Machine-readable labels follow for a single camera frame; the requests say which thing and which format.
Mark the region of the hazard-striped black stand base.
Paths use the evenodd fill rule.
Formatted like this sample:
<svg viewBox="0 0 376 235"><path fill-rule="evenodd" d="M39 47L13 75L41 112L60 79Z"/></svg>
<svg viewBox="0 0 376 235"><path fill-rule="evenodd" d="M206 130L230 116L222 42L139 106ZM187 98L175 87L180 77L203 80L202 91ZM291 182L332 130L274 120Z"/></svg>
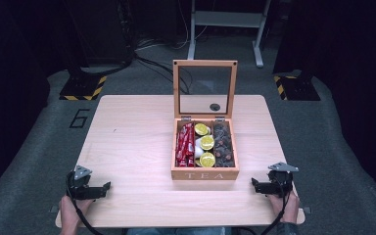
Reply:
<svg viewBox="0 0 376 235"><path fill-rule="evenodd" d="M296 76L275 75L274 81L280 98L285 101L319 101L311 81L302 80Z"/></svg>
<svg viewBox="0 0 376 235"><path fill-rule="evenodd" d="M60 100L96 100L102 91L105 76L86 76L84 78L70 77L60 92Z"/></svg>

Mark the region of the bundle of red sachets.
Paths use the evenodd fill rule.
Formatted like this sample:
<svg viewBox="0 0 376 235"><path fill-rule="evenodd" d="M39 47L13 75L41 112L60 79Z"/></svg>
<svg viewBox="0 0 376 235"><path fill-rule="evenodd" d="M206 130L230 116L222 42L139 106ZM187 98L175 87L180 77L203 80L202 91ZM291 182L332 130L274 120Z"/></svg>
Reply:
<svg viewBox="0 0 376 235"><path fill-rule="evenodd" d="M195 166L195 132L192 122L185 123L177 133L175 158L178 167Z"/></svg>

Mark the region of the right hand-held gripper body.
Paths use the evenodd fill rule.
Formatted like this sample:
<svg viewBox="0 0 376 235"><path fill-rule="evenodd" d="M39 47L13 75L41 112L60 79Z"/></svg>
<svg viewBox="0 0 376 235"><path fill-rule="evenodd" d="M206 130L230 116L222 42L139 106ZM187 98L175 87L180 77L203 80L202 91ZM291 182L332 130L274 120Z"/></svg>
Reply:
<svg viewBox="0 0 376 235"><path fill-rule="evenodd" d="M268 178L270 181L269 194L284 197L293 190L293 173L298 172L296 166L279 162L268 167L270 172Z"/></svg>

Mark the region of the wooden tea box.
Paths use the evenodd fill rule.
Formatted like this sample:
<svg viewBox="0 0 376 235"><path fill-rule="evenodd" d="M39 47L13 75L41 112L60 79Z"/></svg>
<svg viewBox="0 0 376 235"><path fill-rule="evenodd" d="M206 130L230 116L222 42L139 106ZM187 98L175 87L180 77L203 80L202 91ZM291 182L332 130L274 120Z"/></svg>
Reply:
<svg viewBox="0 0 376 235"><path fill-rule="evenodd" d="M233 130L233 104L238 63L224 60L175 60L173 66L173 97L174 97L174 130L171 158L171 178L174 180L235 180L240 167ZM210 104L219 104L220 110L210 109ZM177 133L188 122L203 123L209 128L213 137L213 126L216 123L226 124L232 140L234 167L201 167L196 164L203 150L196 145L202 136L195 132L195 166L178 167L175 150Z"/></svg>

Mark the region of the person's left hand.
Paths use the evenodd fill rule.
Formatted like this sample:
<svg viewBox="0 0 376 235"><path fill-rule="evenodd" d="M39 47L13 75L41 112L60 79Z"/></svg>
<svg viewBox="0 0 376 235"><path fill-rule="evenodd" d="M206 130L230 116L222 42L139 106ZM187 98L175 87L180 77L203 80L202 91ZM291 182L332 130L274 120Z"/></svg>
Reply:
<svg viewBox="0 0 376 235"><path fill-rule="evenodd" d="M76 205L83 214L86 214L92 203L92 200L78 200ZM59 206L61 211L62 232L72 233L78 227L81 221L76 212L76 208L69 196L63 196Z"/></svg>

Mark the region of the person's right hand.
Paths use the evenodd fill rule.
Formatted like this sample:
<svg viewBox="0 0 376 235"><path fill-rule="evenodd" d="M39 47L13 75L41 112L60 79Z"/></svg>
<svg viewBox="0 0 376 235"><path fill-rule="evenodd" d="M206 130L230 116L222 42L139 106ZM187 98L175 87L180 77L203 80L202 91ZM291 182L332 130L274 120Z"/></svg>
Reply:
<svg viewBox="0 0 376 235"><path fill-rule="evenodd" d="M283 199L276 195L268 195L267 198L272 205L275 215L283 212L283 216L280 219L281 222L297 223L300 199L294 192L290 192L287 196L286 206L283 206Z"/></svg>

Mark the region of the yellow-lid white capsule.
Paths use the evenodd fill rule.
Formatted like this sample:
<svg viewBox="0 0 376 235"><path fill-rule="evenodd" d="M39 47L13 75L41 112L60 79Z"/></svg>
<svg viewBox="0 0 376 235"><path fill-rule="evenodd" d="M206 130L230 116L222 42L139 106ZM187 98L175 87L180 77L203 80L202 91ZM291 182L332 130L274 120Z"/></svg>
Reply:
<svg viewBox="0 0 376 235"><path fill-rule="evenodd" d="M196 123L195 124L195 132L200 136L208 135L209 134L209 128L203 123Z"/></svg>
<svg viewBox="0 0 376 235"><path fill-rule="evenodd" d="M214 167L215 156L210 152L205 152L196 159L196 164L201 167Z"/></svg>
<svg viewBox="0 0 376 235"><path fill-rule="evenodd" d="M196 140L196 145L203 150L211 150L214 147L214 139L211 135L205 135Z"/></svg>

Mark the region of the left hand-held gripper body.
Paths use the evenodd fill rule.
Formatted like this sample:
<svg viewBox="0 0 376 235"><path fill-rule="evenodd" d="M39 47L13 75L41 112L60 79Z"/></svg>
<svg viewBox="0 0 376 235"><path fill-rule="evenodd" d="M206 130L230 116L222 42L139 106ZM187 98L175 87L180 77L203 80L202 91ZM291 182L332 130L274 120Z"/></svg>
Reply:
<svg viewBox="0 0 376 235"><path fill-rule="evenodd" d="M90 187L91 170L78 165L67 175L67 194L76 200L95 199L98 194L104 193L103 187Z"/></svg>

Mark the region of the white metal stand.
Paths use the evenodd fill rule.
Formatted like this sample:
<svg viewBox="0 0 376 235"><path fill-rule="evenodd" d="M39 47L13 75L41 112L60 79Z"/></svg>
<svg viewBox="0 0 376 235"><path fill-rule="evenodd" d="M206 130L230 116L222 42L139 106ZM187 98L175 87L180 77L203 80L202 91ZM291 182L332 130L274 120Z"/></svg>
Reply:
<svg viewBox="0 0 376 235"><path fill-rule="evenodd" d="M268 17L270 4L271 0L263 0L263 10L261 13L215 12L197 10L196 0L191 0L191 32L187 59L195 59L197 25L256 28L258 30L258 34L256 40L253 42L253 51L255 55L256 66L259 69L262 69L263 60L260 50L260 43Z"/></svg>

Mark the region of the pile of dark tea packets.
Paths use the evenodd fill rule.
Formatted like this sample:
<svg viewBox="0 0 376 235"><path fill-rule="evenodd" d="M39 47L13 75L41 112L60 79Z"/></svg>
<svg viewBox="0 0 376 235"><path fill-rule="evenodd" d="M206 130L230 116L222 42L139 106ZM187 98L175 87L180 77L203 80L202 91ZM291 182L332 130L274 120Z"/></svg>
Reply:
<svg viewBox="0 0 376 235"><path fill-rule="evenodd" d="M216 123L213 126L214 156L217 167L234 167L234 154L229 128L226 124Z"/></svg>

